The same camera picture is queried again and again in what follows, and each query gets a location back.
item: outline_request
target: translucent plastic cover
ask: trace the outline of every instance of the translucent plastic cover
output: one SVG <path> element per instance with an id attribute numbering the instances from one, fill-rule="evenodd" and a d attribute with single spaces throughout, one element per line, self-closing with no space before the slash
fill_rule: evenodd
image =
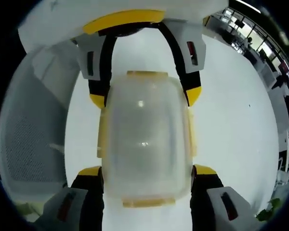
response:
<path id="1" fill-rule="evenodd" d="M 145 73 L 118 77 L 102 116 L 106 194 L 150 200 L 190 190 L 188 108 L 178 79 Z"/>

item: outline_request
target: yellow trim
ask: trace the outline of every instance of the yellow trim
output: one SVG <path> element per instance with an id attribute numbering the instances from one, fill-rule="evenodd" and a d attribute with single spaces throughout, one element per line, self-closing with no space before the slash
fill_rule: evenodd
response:
<path id="1" fill-rule="evenodd" d="M 86 24 L 82 30 L 87 34 L 93 34 L 97 31 L 119 26 L 127 23 L 151 22 L 159 23 L 164 19 L 165 12 L 158 10 L 127 10 L 112 13 Z"/>
<path id="2" fill-rule="evenodd" d="M 97 158 L 103 158 L 106 153 L 106 144 L 107 144 L 107 117 L 106 117 L 106 109 L 101 109 L 100 116 L 100 126 L 98 130 L 98 138 L 97 138 Z"/>
<path id="3" fill-rule="evenodd" d="M 158 71 L 128 71 L 126 73 L 128 76 L 161 76 L 168 77 L 167 72 L 158 72 Z"/>
<path id="4" fill-rule="evenodd" d="M 191 144 L 191 156 L 195 157 L 197 154 L 196 146 L 196 136 L 194 129 L 194 115 L 192 110 L 188 109 L 188 122 L 189 122 L 189 134 L 190 134 L 190 144 Z"/>
<path id="5" fill-rule="evenodd" d="M 92 100 L 92 102 L 98 106 L 99 108 L 104 108 L 105 105 L 104 105 L 104 100 L 105 100 L 105 97 L 104 96 L 101 96 L 101 95 L 92 95 L 90 94 L 90 98 Z"/>
<path id="6" fill-rule="evenodd" d="M 197 175 L 213 175 L 217 174 L 212 168 L 203 166 L 203 165 L 195 165 L 197 170 Z"/>
<path id="7" fill-rule="evenodd" d="M 125 208 L 146 208 L 157 207 L 162 205 L 174 205 L 174 198 L 161 198 L 151 200 L 122 200 L 123 207 Z"/>
<path id="8" fill-rule="evenodd" d="M 78 173 L 79 176 L 97 176 L 101 166 L 85 168 Z"/>
<path id="9" fill-rule="evenodd" d="M 196 102 L 200 93 L 201 93 L 201 87 L 193 88 L 193 89 L 186 91 L 190 107 L 193 106 L 193 104 Z"/>
<path id="10" fill-rule="evenodd" d="M 210 19 L 210 16 L 203 18 L 203 20 L 202 20 L 203 26 L 206 26 L 208 24 L 209 19 Z"/>

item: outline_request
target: ceiling light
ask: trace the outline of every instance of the ceiling light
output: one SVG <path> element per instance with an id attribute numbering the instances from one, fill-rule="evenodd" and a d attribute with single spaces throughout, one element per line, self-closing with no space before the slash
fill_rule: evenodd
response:
<path id="1" fill-rule="evenodd" d="M 142 100 L 138 101 L 138 106 L 139 107 L 143 107 L 144 106 L 144 101 L 142 101 Z"/>
<path id="2" fill-rule="evenodd" d="M 246 6 L 250 7 L 250 8 L 252 8 L 254 11 L 257 11 L 258 13 L 261 13 L 260 10 L 258 10 L 257 8 L 255 8 L 255 7 L 251 6 L 251 5 L 249 5 L 248 3 L 246 3 L 246 2 L 244 2 L 244 1 L 242 1 L 242 0 L 236 0 L 236 1 L 241 2 L 242 4 L 244 4 L 244 5 L 246 5 Z"/>
<path id="3" fill-rule="evenodd" d="M 279 36 L 280 36 L 280 38 L 283 40 L 284 44 L 285 44 L 286 46 L 289 46 L 289 39 L 288 39 L 286 33 L 285 33 L 284 31 L 280 31 L 280 32 L 279 32 Z"/>

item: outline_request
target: window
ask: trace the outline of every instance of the window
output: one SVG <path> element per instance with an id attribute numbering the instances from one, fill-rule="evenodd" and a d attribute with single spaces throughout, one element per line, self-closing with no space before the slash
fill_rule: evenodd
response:
<path id="1" fill-rule="evenodd" d="M 252 38 L 251 47 L 254 50 L 257 50 L 260 47 L 261 43 L 263 42 L 263 38 L 261 38 L 260 35 L 255 32 L 255 30 L 252 30 L 249 37 Z"/>
<path id="2" fill-rule="evenodd" d="M 262 30 L 260 27 L 256 26 L 255 27 L 255 31 L 262 37 L 265 38 L 267 36 L 267 33 Z"/>
<path id="3" fill-rule="evenodd" d="M 248 18 L 244 18 L 243 20 L 247 25 L 249 25 L 251 28 L 253 28 L 255 26 L 255 24 L 249 20 Z"/>
<path id="4" fill-rule="evenodd" d="M 280 72 L 278 66 L 281 64 L 281 61 L 279 60 L 278 56 L 273 59 L 272 64 L 276 68 L 276 70 Z"/>
<path id="5" fill-rule="evenodd" d="M 244 26 L 242 28 L 238 28 L 238 32 L 240 32 L 245 38 L 247 38 L 247 36 L 250 34 L 252 28 L 245 22 L 244 23 Z"/>
<path id="6" fill-rule="evenodd" d="M 229 18 L 222 17 L 221 20 L 222 20 L 223 22 L 225 22 L 225 23 L 228 23 L 228 22 L 229 22 Z"/>
<path id="7" fill-rule="evenodd" d="M 273 41 L 273 39 L 271 39 L 270 37 L 268 37 L 268 41 L 274 47 L 274 50 L 276 50 L 276 53 L 278 53 L 280 49 L 279 49 L 279 46 L 275 43 L 275 41 Z"/>
<path id="8" fill-rule="evenodd" d="M 237 28 L 237 25 L 235 24 L 236 20 L 237 20 L 237 18 L 232 16 L 230 19 L 230 22 L 229 22 L 229 25 L 235 29 Z"/>
<path id="9" fill-rule="evenodd" d="M 288 56 L 286 56 L 286 54 L 283 51 L 279 53 L 279 57 L 280 57 L 280 60 L 285 60 L 286 63 L 289 63 Z"/>
<path id="10" fill-rule="evenodd" d="M 267 57 L 270 57 L 273 54 L 273 51 L 265 42 L 259 47 L 258 50 L 264 50 Z"/>
<path id="11" fill-rule="evenodd" d="M 232 16 L 237 18 L 240 21 L 243 20 L 243 15 L 239 14 L 238 12 L 234 12 Z"/>
<path id="12" fill-rule="evenodd" d="M 230 18 L 231 15 L 232 15 L 232 13 L 233 13 L 233 11 L 230 11 L 230 9 L 226 9 L 224 15 L 225 15 L 226 17 Z"/>

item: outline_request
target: computer monitor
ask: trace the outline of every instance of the computer monitor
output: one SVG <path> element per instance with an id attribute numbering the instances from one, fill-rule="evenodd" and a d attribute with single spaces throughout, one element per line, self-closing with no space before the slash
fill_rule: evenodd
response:
<path id="1" fill-rule="evenodd" d="M 284 82 L 287 84 L 287 87 L 289 89 L 289 67 L 287 63 L 285 62 L 285 60 L 281 62 L 278 68 L 283 76 Z"/>
<path id="2" fill-rule="evenodd" d="M 266 60 L 267 56 L 266 56 L 266 53 L 265 53 L 265 51 L 264 51 L 263 49 L 261 49 L 261 50 L 259 51 L 259 55 L 260 55 L 260 58 L 261 58 L 263 61 Z"/>
<path id="3" fill-rule="evenodd" d="M 235 24 L 238 25 L 238 27 L 240 27 L 240 28 L 243 28 L 243 26 L 244 26 L 244 23 L 238 19 L 236 20 Z"/>

